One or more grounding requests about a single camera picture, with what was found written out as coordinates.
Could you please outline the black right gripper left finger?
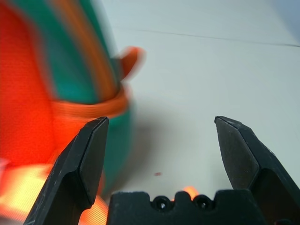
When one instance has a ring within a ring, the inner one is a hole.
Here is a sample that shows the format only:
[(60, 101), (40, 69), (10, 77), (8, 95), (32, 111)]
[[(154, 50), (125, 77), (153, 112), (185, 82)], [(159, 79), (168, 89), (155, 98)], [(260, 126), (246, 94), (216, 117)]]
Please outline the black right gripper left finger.
[(92, 207), (104, 164), (107, 117), (86, 123), (58, 156), (26, 225), (77, 225)]

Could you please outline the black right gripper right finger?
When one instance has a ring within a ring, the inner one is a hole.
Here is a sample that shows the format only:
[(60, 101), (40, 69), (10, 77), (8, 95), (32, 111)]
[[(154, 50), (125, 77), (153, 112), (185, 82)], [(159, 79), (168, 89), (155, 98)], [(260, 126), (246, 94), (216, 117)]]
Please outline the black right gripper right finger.
[(232, 188), (248, 189), (268, 224), (299, 224), (300, 189), (273, 152), (241, 122), (224, 116), (214, 122)]

